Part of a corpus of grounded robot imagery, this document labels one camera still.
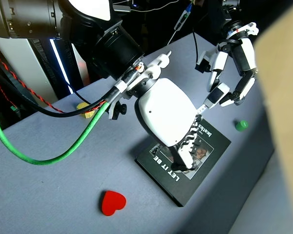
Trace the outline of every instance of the green bottle cap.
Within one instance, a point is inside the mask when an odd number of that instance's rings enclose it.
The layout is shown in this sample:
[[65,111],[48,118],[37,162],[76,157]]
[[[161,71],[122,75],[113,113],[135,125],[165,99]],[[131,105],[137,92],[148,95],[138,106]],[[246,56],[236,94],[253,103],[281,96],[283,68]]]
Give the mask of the green bottle cap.
[[238,130],[239,132],[244,131],[248,127],[249,127],[249,123],[246,120],[242,120],[242,121],[238,122],[235,126],[236,130]]

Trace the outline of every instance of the green cable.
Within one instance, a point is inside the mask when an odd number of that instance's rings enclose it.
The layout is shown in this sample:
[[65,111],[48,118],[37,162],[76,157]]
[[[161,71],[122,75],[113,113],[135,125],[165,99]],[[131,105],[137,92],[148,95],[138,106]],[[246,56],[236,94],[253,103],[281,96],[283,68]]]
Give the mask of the green cable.
[[109,103],[107,103],[107,102],[104,103],[102,105],[102,107],[97,111],[97,113],[95,114],[95,116],[93,117],[93,119],[90,121],[90,123],[88,124],[88,126],[86,127],[86,129],[83,131],[83,133],[75,141],[75,143],[67,151],[65,151],[63,154],[61,154],[60,156],[57,156],[55,158],[52,158],[52,159],[48,159],[48,160],[35,160],[33,158],[30,158],[30,157],[24,155],[23,153],[21,153],[20,151],[18,151],[9,142],[9,140],[4,135],[1,127],[0,127],[0,140],[1,140],[1,142],[5,145],[5,147],[9,151],[11,151],[16,157],[18,157],[19,159],[21,159],[21,160],[23,160],[25,162],[28,162],[28,163],[34,164],[34,165],[49,165],[49,164],[53,164],[53,163],[56,163],[56,162],[59,162],[59,161],[63,160],[67,156],[69,156],[71,153],[73,153],[81,145],[81,143],[89,135],[90,131],[96,125],[96,123],[101,118],[101,116],[103,115],[103,113],[105,112],[105,110],[108,108],[108,106],[109,106]]

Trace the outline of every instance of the tabletop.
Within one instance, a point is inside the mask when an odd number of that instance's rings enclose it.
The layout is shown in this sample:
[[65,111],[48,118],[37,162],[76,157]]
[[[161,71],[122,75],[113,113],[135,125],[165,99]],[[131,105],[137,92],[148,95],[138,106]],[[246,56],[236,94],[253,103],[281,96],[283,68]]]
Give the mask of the tabletop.
[[[213,46],[196,38],[199,53]],[[170,64],[160,77],[171,79],[199,107],[208,94],[209,73],[194,69],[193,36],[146,56],[144,62],[169,50]],[[233,89],[239,79],[229,58],[221,81]],[[102,79],[80,94],[95,101],[114,83],[112,78]],[[53,165],[27,164],[0,142],[0,234],[226,233],[273,152],[258,82],[242,105],[218,105],[204,113],[231,144],[183,208],[134,161],[152,141],[136,117],[135,101],[121,101],[127,104],[127,114],[116,121],[104,114],[80,148]],[[70,95],[54,105],[72,111],[80,102]],[[238,132],[233,122],[242,119],[249,128]],[[88,123],[81,116],[54,118],[35,113],[4,132],[21,152],[48,159],[71,146]],[[106,190],[127,198],[126,207],[110,217],[100,208]]]

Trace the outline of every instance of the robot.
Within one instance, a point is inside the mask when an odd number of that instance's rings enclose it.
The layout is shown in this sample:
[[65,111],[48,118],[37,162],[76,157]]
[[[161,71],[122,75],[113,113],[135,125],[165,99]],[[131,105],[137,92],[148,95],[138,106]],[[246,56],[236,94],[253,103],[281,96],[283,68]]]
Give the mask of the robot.
[[[256,24],[243,26],[231,18],[239,1],[215,2],[210,14],[218,15],[220,21],[215,24],[224,39],[213,50],[204,52],[196,64],[200,72],[211,73],[210,94],[199,108],[172,81],[159,79],[171,52],[144,64],[142,49],[121,26],[122,20],[109,0],[0,0],[0,37],[63,38],[72,42],[85,61],[117,81],[108,93],[109,118],[113,119],[120,98],[135,96],[140,123],[169,148],[174,156],[172,169],[182,172],[195,169],[191,153],[201,114],[219,102],[222,106],[241,104],[257,73],[248,38],[250,34],[257,35]],[[242,76],[232,93],[219,79],[228,55]],[[176,113],[175,106],[182,109]]]

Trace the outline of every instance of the black box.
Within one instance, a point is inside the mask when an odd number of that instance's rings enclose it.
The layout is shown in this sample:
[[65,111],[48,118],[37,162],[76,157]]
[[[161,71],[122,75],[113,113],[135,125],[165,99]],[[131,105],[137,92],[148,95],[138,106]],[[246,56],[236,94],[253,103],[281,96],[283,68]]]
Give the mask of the black box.
[[185,206],[230,143],[203,119],[199,122],[193,150],[194,161],[198,165],[196,170],[183,173],[172,171],[170,166],[173,158],[169,149],[156,141],[137,156],[136,162],[178,206]]

